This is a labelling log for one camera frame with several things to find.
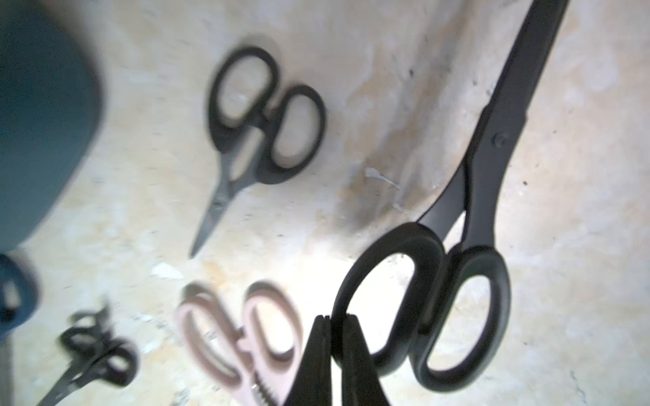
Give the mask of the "pink kitchen scissors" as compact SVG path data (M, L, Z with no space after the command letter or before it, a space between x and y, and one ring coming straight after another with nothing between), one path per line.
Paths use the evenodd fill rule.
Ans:
M269 344L260 305L271 305L289 324L287 351L276 352ZM238 404L284 404L303 356L304 330L297 309L277 286L253 283L242 306L242 325L236 326L217 293L192 282L183 289L175 321L194 362Z

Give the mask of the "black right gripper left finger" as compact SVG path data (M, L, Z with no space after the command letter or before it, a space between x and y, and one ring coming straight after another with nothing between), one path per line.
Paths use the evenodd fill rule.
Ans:
M284 406L331 405L331 375L331 323L328 316L317 316Z

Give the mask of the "large black scissors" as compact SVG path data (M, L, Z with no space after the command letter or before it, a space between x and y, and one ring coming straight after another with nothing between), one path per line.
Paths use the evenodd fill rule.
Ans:
M474 382L493 360L511 311L510 276L495 246L499 192L567 6L565 1L531 4L467 151L445 190L418 220L386 233L349 270L331 315L336 363L344 361L343 328L350 301L370 272L394 254L408 256L414 272L385 345L372 355L372 370L385 376L409 360L423 387L453 392ZM434 370L428 358L455 297L473 277L489 281L484 328L464 360L450 369Z

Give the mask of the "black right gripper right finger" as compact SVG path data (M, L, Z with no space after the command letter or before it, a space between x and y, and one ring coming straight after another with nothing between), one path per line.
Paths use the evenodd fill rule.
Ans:
M390 406L356 316L345 316L342 337L342 404Z

